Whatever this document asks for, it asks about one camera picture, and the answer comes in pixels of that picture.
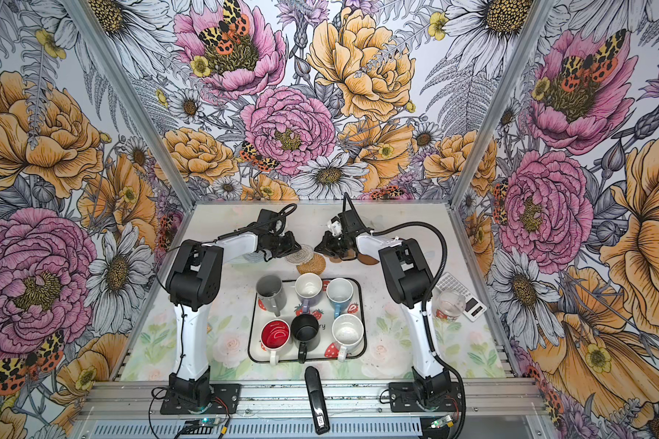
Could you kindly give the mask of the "matte brown round coaster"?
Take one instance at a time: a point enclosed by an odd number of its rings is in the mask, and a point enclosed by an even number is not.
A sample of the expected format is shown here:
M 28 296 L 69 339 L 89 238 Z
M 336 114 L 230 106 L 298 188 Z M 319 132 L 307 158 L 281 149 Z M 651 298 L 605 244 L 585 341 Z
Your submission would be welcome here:
M 379 261 L 366 254 L 357 254 L 357 260 L 364 265 L 376 265 Z

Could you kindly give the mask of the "tan wicker coaster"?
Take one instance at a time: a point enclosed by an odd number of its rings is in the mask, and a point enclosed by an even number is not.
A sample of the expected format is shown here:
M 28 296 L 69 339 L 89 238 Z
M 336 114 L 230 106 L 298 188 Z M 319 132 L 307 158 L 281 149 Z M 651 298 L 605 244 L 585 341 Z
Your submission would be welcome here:
M 312 258 L 307 263 L 301 263 L 297 266 L 300 274 L 316 274 L 322 275 L 327 266 L 326 258 L 321 254 L 313 254 Z

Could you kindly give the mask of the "multicolour woven coaster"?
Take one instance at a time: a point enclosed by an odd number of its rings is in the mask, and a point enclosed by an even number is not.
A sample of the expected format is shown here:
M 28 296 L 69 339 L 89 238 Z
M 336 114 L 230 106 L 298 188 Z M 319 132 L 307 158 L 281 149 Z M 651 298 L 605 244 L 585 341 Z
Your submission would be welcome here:
M 301 265 L 310 262 L 313 259 L 313 257 L 314 257 L 313 248 L 307 244 L 302 244 L 299 251 L 289 254 L 288 256 L 285 257 L 285 259 L 287 262 L 291 264 Z

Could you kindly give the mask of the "white blue mug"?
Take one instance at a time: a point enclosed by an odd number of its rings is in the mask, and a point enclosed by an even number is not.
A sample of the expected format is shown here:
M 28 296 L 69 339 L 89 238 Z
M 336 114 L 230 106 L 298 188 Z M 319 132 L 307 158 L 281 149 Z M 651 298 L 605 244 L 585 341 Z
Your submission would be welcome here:
M 345 278 L 332 279 L 326 289 L 326 296 L 331 301 L 334 317 L 341 316 L 353 300 L 353 283 Z

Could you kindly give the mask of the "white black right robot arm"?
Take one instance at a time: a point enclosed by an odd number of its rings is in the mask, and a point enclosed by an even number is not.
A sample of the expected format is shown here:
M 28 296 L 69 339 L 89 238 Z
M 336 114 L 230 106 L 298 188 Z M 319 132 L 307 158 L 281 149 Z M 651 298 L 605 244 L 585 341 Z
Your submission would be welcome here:
M 436 272 L 430 269 L 416 239 L 395 236 L 396 232 L 408 228 L 429 230 L 436 236 L 440 248 Z M 406 319 L 417 402 L 425 409 L 451 402 L 460 413 L 465 413 L 463 378 L 455 367 L 441 358 L 435 340 L 432 298 L 448 261 L 448 245 L 442 232 L 424 221 L 408 221 L 386 230 L 374 230 L 350 205 L 329 220 L 328 230 L 315 251 L 340 259 L 354 252 L 356 256 L 369 256 L 380 264 L 386 290 L 393 302 L 400 305 Z

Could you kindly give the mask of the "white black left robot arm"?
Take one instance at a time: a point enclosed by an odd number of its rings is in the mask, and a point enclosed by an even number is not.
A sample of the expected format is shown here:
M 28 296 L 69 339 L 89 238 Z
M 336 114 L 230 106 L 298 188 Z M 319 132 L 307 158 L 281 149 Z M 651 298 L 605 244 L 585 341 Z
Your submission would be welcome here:
M 194 413 L 212 402 L 207 358 L 207 324 L 212 302 L 221 289 L 223 265 L 247 254 L 266 262 L 301 250 L 286 230 L 295 203 L 280 211 L 260 210 L 257 220 L 211 241 L 186 240 L 179 245 L 168 277 L 162 284 L 176 309 L 178 356 L 168 379 L 167 398 L 175 407 Z

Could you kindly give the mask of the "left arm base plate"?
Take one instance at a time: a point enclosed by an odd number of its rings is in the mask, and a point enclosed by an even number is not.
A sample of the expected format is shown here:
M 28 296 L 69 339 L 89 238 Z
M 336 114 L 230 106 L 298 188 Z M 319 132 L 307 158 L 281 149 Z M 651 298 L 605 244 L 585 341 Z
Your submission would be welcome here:
M 162 415 L 235 414 L 240 391 L 239 384 L 175 384 L 168 387 L 159 412 Z

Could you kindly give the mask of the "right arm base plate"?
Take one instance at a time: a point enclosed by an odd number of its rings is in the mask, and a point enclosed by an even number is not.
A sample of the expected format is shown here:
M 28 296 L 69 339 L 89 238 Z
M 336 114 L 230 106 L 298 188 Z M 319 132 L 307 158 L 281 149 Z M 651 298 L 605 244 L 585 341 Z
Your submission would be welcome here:
M 419 402 L 413 382 L 390 382 L 388 399 L 393 413 L 462 413 L 464 411 L 458 394 L 445 394 L 422 404 Z

